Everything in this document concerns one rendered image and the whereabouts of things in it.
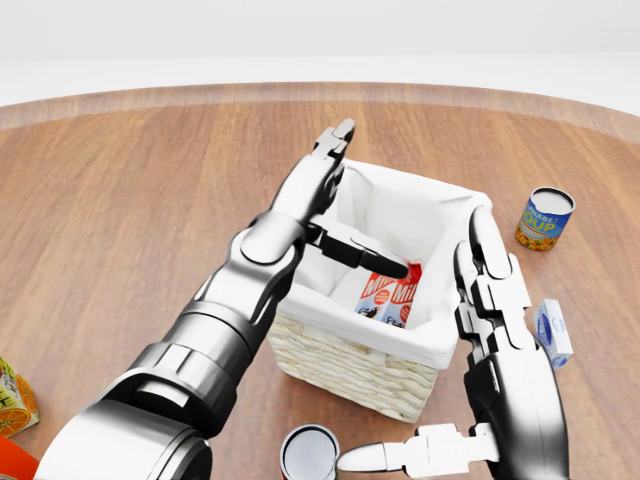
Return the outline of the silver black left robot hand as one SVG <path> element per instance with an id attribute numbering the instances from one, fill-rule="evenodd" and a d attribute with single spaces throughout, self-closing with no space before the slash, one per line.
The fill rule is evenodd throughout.
<path id="1" fill-rule="evenodd" d="M 294 245 L 309 243 L 321 253 L 348 267 L 361 266 L 392 278 L 403 278 L 409 266 L 401 256 L 357 229 L 330 220 L 324 213 L 333 203 L 344 173 L 343 158 L 353 138 L 355 122 L 342 121 L 327 128 L 280 186 L 271 213 L 282 214 L 283 237 L 269 245 L 284 253 Z"/>

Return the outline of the small white and blue box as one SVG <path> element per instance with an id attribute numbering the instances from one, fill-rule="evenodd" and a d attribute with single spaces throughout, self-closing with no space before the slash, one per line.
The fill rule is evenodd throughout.
<path id="1" fill-rule="evenodd" d="M 569 333 L 559 301 L 545 298 L 534 314 L 537 338 L 547 352 L 554 369 L 559 369 L 573 355 Z"/>

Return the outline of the red and white milk carton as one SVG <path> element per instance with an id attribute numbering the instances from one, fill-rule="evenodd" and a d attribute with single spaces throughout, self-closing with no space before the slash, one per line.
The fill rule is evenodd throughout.
<path id="1" fill-rule="evenodd" d="M 409 263 L 402 279 L 372 273 L 361 293 L 355 312 L 367 318 L 404 328 L 422 275 L 419 262 Z"/>

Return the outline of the wicker basket with white liner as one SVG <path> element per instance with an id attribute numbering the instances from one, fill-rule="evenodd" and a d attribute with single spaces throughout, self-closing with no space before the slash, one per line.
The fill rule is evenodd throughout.
<path id="1" fill-rule="evenodd" d="M 369 271 L 309 247 L 268 340 L 287 374 L 397 420 L 414 423 L 458 340 L 454 250 L 486 194 L 347 161 L 326 215 L 418 262 L 422 276 L 406 327 L 357 314 Z"/>

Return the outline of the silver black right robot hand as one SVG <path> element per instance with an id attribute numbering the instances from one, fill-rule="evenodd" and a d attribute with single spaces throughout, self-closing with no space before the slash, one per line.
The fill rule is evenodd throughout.
<path id="1" fill-rule="evenodd" d="M 468 436 L 453 424 L 421 426 L 404 442 L 343 453 L 350 472 L 404 471 L 413 479 L 466 473 L 487 462 L 496 480 L 568 480 L 565 417 L 550 360 L 528 331 L 531 304 L 517 258 L 506 252 L 490 210 L 476 208 L 454 256 L 459 336 L 472 345 L 464 385 L 476 420 Z"/>

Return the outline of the orange juice carton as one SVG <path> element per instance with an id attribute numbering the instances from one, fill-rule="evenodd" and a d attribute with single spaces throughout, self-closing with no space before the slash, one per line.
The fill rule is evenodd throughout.
<path id="1" fill-rule="evenodd" d="M 29 383 L 0 357 L 0 435 L 10 437 L 39 422 Z"/>

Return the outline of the blue alphabet soup can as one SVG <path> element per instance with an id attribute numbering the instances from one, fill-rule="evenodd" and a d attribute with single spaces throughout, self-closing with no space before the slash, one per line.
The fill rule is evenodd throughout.
<path id="1" fill-rule="evenodd" d="M 554 187 L 534 189 L 516 227 L 516 239 L 525 247 L 552 249 L 575 210 L 574 199 Z"/>

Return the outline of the red orange box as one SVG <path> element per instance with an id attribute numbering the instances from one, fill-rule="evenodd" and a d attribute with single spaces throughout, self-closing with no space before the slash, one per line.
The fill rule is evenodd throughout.
<path id="1" fill-rule="evenodd" d="M 38 460 L 0 435 L 0 480 L 34 480 Z"/>

